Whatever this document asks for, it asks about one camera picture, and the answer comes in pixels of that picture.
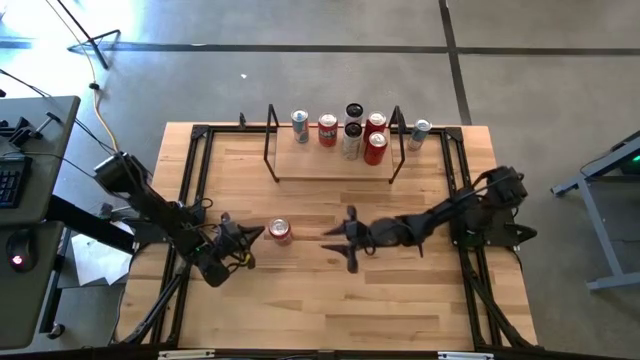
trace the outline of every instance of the white can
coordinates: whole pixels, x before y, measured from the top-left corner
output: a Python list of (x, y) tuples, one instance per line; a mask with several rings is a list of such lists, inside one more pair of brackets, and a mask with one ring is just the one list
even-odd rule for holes
[(349, 123), (344, 127), (342, 137), (342, 156), (345, 160), (355, 160), (360, 152), (360, 143), (362, 139), (362, 125), (358, 123)]

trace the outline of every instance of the can top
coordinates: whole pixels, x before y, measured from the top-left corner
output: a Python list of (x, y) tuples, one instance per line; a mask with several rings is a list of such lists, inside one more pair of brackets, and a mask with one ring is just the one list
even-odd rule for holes
[(418, 121), (416, 121), (415, 127), (417, 127), (418, 130), (421, 131), (429, 131), (431, 130), (431, 123), (425, 119), (418, 119)]
[(291, 112), (291, 120), (293, 121), (305, 121), (309, 117), (309, 113), (304, 109), (297, 109)]
[(362, 116), (363, 112), (364, 110), (362, 109), (362, 105), (360, 104), (352, 103), (347, 105), (347, 115), (351, 117), (360, 117)]
[(362, 125), (358, 123), (349, 123), (344, 127), (344, 133), (348, 137), (358, 137), (362, 134)]
[(383, 147), (387, 145), (387, 138), (381, 132), (374, 132), (369, 136), (369, 143), (375, 147)]
[(318, 122), (322, 126), (333, 126), (338, 122), (338, 118), (336, 118), (336, 116), (333, 114), (327, 113), (327, 114), (322, 114)]
[(387, 117), (380, 111), (374, 111), (369, 114), (369, 121), (371, 121), (373, 125), (383, 125), (387, 122)]
[(285, 235), (289, 231), (289, 222), (285, 219), (273, 219), (269, 225), (269, 232), (274, 236)]

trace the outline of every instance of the desk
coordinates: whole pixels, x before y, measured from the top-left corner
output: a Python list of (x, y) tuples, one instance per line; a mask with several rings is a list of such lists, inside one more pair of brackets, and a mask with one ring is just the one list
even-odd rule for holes
[[(123, 251), (133, 252), (133, 236), (52, 194), (62, 163), (59, 157), (64, 156), (79, 105), (77, 96), (0, 99), (0, 120), (7, 120), (11, 126), (22, 116), (37, 128), (47, 119), (46, 112), (61, 120), (45, 127), (42, 139), (30, 139), (22, 146), (27, 153), (55, 156), (28, 155), (33, 162), (20, 205), (16, 209), (0, 209), (0, 262), (3, 263), (0, 266), (0, 319), (5, 327), (0, 331), (0, 349), (25, 347), (31, 342), (64, 225)], [(0, 138), (0, 156), (13, 151), (16, 149), (7, 139)], [(18, 228), (26, 226), (36, 231), (39, 259), (31, 271), (18, 274), (5, 260), (6, 241)], [(57, 300), (47, 303), (57, 304)], [(45, 311), (45, 314), (55, 317), (55, 309)], [(52, 323), (53, 317), (42, 321)]]
[[(178, 198), (192, 125), (167, 124), (153, 181), (166, 199)], [(463, 132), (472, 177), (495, 167), (488, 128), (463, 127)], [(423, 212), (445, 199), (440, 143), (433, 140), (418, 152), (407, 152), (393, 185), (386, 181), (275, 183), (262, 159), (264, 135), (216, 134), (205, 190), (205, 196), (213, 199), (207, 222), (217, 222), (223, 211), (247, 226), (266, 225), (271, 218), (284, 216), (291, 222), (295, 240), (279, 247), (268, 234), (263, 235), (253, 247), (257, 267), (237, 271), (219, 288), (209, 287), (193, 269), (179, 346), (471, 350), (460, 263), (447, 226), (427, 239), (423, 259), (415, 248), (378, 249), (371, 257), (360, 253), (358, 274), (349, 274), (344, 258), (319, 246), (345, 243), (343, 238), (321, 233), (346, 217), (348, 204), (354, 204), (359, 218), (368, 223), (382, 216)], [(399, 151), (394, 150), (393, 156), (398, 161)], [(196, 176), (194, 172), (193, 188)], [(486, 253), (498, 305), (521, 334), (535, 343), (517, 260), (506, 249), (487, 248)], [(165, 256), (166, 245), (154, 244), (134, 262), (120, 308), (119, 339), (134, 329), (155, 301)], [(170, 303), (165, 336), (172, 309)], [(480, 313), (483, 335), (489, 339), (482, 306)]]

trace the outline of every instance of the metal stand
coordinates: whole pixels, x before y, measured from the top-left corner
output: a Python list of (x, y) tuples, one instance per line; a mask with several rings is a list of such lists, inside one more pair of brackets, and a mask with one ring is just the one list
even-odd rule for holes
[[(554, 186), (551, 189), (551, 192), (557, 196), (562, 197), (567, 191), (572, 189), (580, 190), (580, 194), (582, 195), (582, 199), (587, 207), (587, 211), (589, 213), (589, 217), (591, 218), (591, 222), (593, 223), (593, 227), (596, 230), (596, 234), (598, 235), (598, 240), (600, 240), (600, 245), (602, 245), (602, 249), (604, 250), (604, 254), (607, 258), (607, 262), (609, 263), (609, 267), (611, 268), (611, 272), (613, 276), (608, 276), (604, 278), (599, 278), (594, 281), (588, 282), (587, 287), (589, 290), (599, 290), (606, 289), (611, 287), (618, 286), (626, 286), (633, 284), (640, 284), (640, 272), (634, 273), (624, 273), (618, 262), (618, 258), (615, 254), (613, 246), (611, 244), (611, 238), (609, 236), (609, 232), (605, 227), (605, 218), (601, 215), (598, 206), (596, 205), (596, 201), (591, 193), (592, 189), (591, 183), (595, 181), (605, 181), (609, 180), (607, 178), (611, 178), (610, 180), (616, 180), (615, 182), (625, 182), (632, 180), (629, 176), (620, 176), (620, 177), (604, 177), (603, 175), (610, 172), (613, 169), (618, 168), (622, 163), (630, 161), (634, 156), (637, 156), (640, 153), (640, 134), (636, 133), (633, 136), (636, 136), (633, 140), (628, 141), (625, 145), (619, 147), (617, 150), (612, 151), (609, 155), (602, 157), (594, 161), (592, 164), (586, 166), (580, 174), (574, 176), (568, 182)], [(640, 189), (640, 183), (636, 182), (638, 189)]]
[(89, 36), (89, 34), (84, 30), (84, 28), (82, 27), (82, 25), (80, 25), (80, 23), (78, 22), (78, 20), (76, 20), (76, 18), (71, 14), (71, 12), (69, 11), (69, 9), (67, 9), (67, 7), (62, 3), (62, 0), (58, 0), (58, 4), (60, 4), (60, 6), (62, 7), (62, 9), (64, 9), (64, 11), (67, 13), (67, 15), (69, 15), (69, 17), (71, 18), (71, 20), (73, 20), (73, 22), (76, 24), (76, 26), (80, 29), (80, 31), (82, 31), (82, 33), (84, 34), (84, 36), (87, 38), (87, 41), (83, 42), (82, 44), (78, 44), (78, 45), (73, 45), (67, 48), (67, 50), (69, 51), (73, 51), (73, 52), (78, 52), (76, 51), (76, 48), (79, 48), (81, 46), (91, 46), (91, 48), (93, 49), (93, 52), (96, 54), (96, 56), (98, 57), (98, 61), (100, 61), (100, 64), (102, 65), (102, 67), (105, 70), (109, 70), (109, 65), (107, 64), (107, 61), (104, 59), (104, 56), (102, 56), (102, 52), (100, 51), (100, 48), (98, 47), (98, 44), (96, 44), (96, 40), (100, 40), (100, 42), (102, 42), (102, 39), (109, 36), (109, 35), (113, 35), (116, 34), (116, 41), (118, 39), (118, 37), (120, 37), (120, 30), (116, 29), (116, 30), (111, 30), (109, 32), (106, 32), (104, 34), (98, 35), (98, 36), (94, 36), (91, 37)]
[[(271, 126), (271, 120), (275, 122), (276, 124), (275, 127)], [(276, 115), (276, 112), (273, 108), (273, 104), (269, 104), (269, 113), (267, 116), (266, 127), (257, 127), (257, 126), (246, 127), (244, 124), (245, 124), (244, 115), (240, 113), (240, 127), (241, 129), (243, 129), (243, 131), (247, 131), (247, 130), (256, 131), (257, 129), (264, 129), (264, 132), (266, 134), (265, 140), (264, 140), (264, 163), (267, 165), (267, 169), (269, 169), (269, 173), (271, 174), (273, 181), (280, 182), (280, 178), (276, 175), (275, 171), (273, 170), (273, 165), (269, 162), (269, 159), (268, 159), (269, 143), (270, 143), (269, 135), (277, 134), (278, 128), (280, 128), (280, 123), (278, 122), (278, 116)], [(393, 108), (393, 113), (391, 115), (391, 119), (389, 120), (389, 125), (387, 126), (387, 128), (389, 129), (390, 134), (398, 135), (398, 142), (400, 144), (400, 162), (398, 163), (398, 166), (393, 170), (393, 175), (388, 180), (389, 184), (393, 184), (393, 181), (396, 179), (396, 176), (398, 176), (398, 173), (400, 172), (400, 169), (402, 168), (402, 165), (404, 164), (404, 161), (405, 161), (403, 135), (408, 134), (407, 125), (405, 124), (405, 121), (404, 121), (404, 115), (402, 114), (402, 110), (400, 110), (400, 107), (398, 105), (396, 105)]]

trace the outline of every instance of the wooden tabletop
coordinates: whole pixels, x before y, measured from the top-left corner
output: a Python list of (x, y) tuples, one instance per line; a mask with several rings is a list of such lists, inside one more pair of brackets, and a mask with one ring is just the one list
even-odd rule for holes
[[(166, 199), (178, 198), (192, 125), (167, 124), (153, 181)], [(483, 126), (463, 127), (463, 134), (473, 179), (496, 166), (491, 138)], [(392, 141), (397, 164), (400, 152), (398, 144), (393, 145)], [(275, 183), (263, 162), (263, 150), (264, 135), (215, 135), (205, 191), (213, 199), (207, 222), (218, 222), (224, 211), (247, 226), (267, 225), (276, 216), (285, 217), (295, 240), (280, 247), (268, 234), (260, 237), (253, 246), (257, 267), (238, 270), (219, 288), (209, 287), (193, 269), (180, 347), (473, 348), (459, 258), (450, 244), (448, 226), (437, 228), (426, 240), (424, 258), (416, 248), (405, 247), (378, 249), (374, 256), (359, 253), (358, 274), (346, 271), (342, 256), (320, 248), (323, 243), (345, 243), (344, 238), (321, 234), (341, 223), (349, 204), (368, 223), (379, 217), (423, 212), (444, 200), (448, 191), (439, 141), (428, 137), (420, 151), (407, 152), (393, 185), (335, 180)], [(193, 187), (197, 173), (196, 168)], [(460, 184), (457, 169), (456, 175)], [(156, 299), (166, 249), (161, 244), (148, 247), (133, 263), (120, 309), (118, 338), (134, 329)], [(516, 258), (506, 249), (487, 248), (486, 253), (496, 302), (524, 338), (535, 343)], [(165, 336), (172, 312), (173, 302), (165, 319)], [(483, 306), (479, 312), (488, 340)]]

